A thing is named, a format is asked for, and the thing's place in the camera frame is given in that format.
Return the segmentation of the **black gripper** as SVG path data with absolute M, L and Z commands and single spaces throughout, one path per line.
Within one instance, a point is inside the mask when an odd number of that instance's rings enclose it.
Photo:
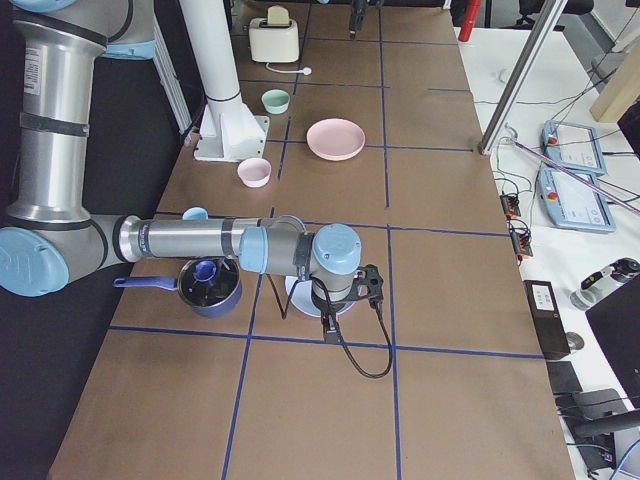
M 319 309 L 323 328 L 324 342 L 327 344 L 339 344 L 340 333 L 337 317 L 353 306 L 352 302 L 339 302 L 329 306 L 325 299 L 322 299 L 315 292 L 311 293 L 313 305 Z
M 350 1 L 350 17 L 349 17 L 349 38 L 355 39 L 357 32 L 362 28 L 362 24 L 366 15 L 368 6 L 367 0 L 351 0 Z

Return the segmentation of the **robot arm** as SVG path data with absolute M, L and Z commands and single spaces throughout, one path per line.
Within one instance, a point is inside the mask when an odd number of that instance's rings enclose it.
M 1 4 L 1 204 L 16 195 L 19 113 L 25 44 Z M 174 114 L 151 60 L 95 62 L 84 206 L 97 214 L 150 217 L 157 208 L 182 144 Z M 101 342 L 120 298 L 110 267 L 63 290 L 37 298 L 1 294 L 1 353 L 80 349 Z

